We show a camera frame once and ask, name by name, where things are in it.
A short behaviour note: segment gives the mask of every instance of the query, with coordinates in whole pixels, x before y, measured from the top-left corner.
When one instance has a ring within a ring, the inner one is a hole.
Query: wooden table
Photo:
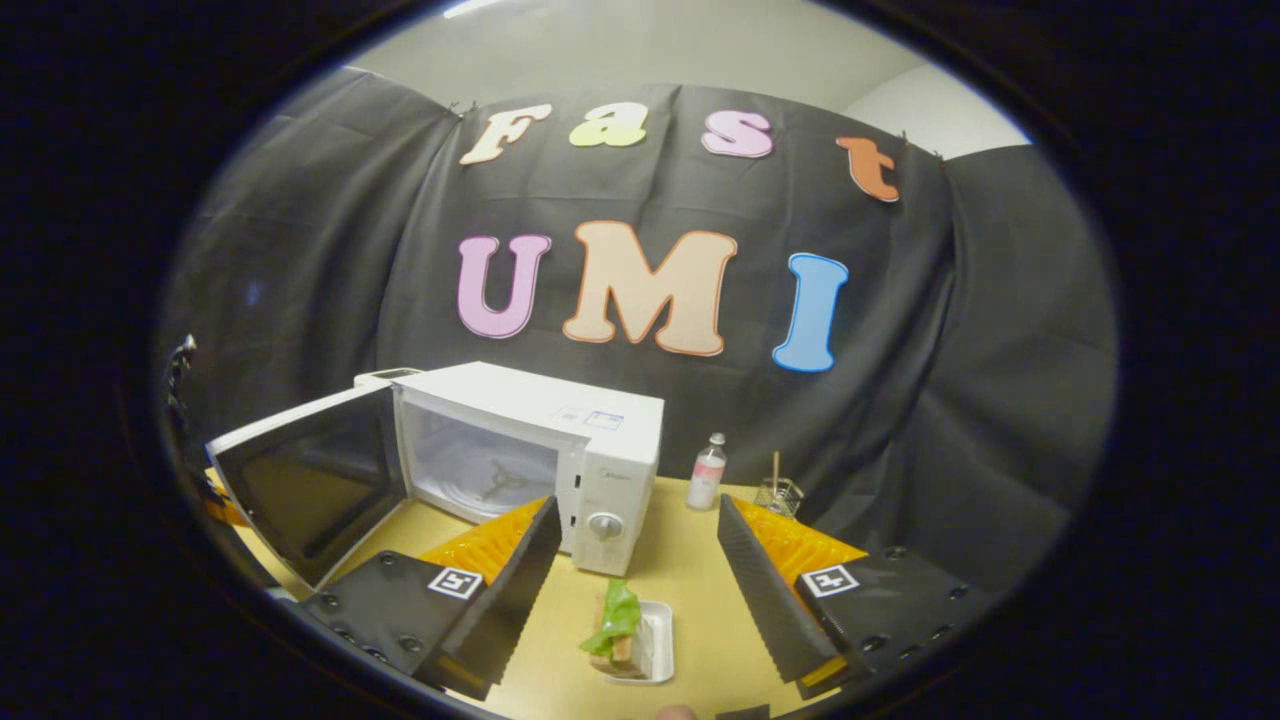
[[[502,682],[484,702],[449,694],[517,720],[648,720],[666,705],[689,705],[707,720],[758,705],[781,715],[827,697],[805,702],[794,683],[778,678],[716,538],[719,505],[707,512],[689,510],[687,488],[687,480],[658,478],[627,569],[627,587],[640,600],[672,609],[676,674],[671,680],[621,685],[588,666],[577,644],[593,632],[593,603],[608,578],[575,569],[562,553],[552,564]],[[723,486],[722,491],[749,501],[755,495],[754,487]],[[416,557],[468,528],[428,505],[404,503],[335,577],[383,550]],[[300,600],[310,594],[252,530],[237,530],[285,589]]]

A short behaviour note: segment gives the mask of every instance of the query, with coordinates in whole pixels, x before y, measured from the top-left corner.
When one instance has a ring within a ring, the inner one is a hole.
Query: orange soft pad
[[[796,578],[801,573],[822,570],[832,565],[867,557],[867,553],[856,547],[845,544],[829,536],[824,536],[813,528],[769,512],[759,505],[730,497],[737,511],[742,514],[755,539],[764,546],[773,562],[773,569],[782,575],[791,592],[795,592]]]
[[[506,515],[499,515],[488,523],[476,525],[449,542],[428,551],[419,560],[434,562],[445,568],[457,568],[480,573],[490,585],[502,571],[511,555],[516,552],[520,538],[525,537],[534,515],[547,502],[535,500],[524,507],[517,507]]]

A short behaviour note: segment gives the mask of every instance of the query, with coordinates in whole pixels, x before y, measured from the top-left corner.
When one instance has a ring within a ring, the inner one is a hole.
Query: white tray
[[[632,680],[600,673],[605,680],[620,685],[660,685],[676,674],[676,646],[671,629],[671,606],[666,602],[641,600],[640,621],[649,623],[650,634],[653,635],[653,676],[645,680]]]

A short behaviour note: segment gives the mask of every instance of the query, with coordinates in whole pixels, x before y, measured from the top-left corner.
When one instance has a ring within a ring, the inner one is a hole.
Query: lettuce
[[[613,578],[604,593],[604,612],[600,615],[600,629],[577,646],[591,655],[613,655],[613,638],[634,635],[640,625],[640,598],[627,589],[627,582]]]

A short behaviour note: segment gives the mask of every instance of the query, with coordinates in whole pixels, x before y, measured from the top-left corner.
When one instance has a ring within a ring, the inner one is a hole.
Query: microwave control knob
[[[622,534],[622,518],[608,512],[596,512],[586,519],[586,527],[591,528],[595,537],[602,541],[613,539]]]

